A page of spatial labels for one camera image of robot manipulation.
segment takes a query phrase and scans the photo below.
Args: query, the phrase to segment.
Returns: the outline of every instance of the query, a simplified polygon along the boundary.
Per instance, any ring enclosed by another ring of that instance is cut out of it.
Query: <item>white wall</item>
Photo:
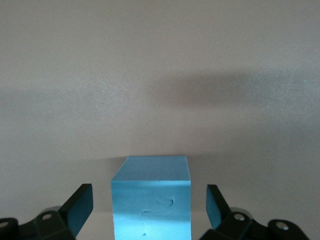
[[[0,1],[0,217],[21,222],[129,155],[188,156],[266,224],[319,239],[320,2]]]

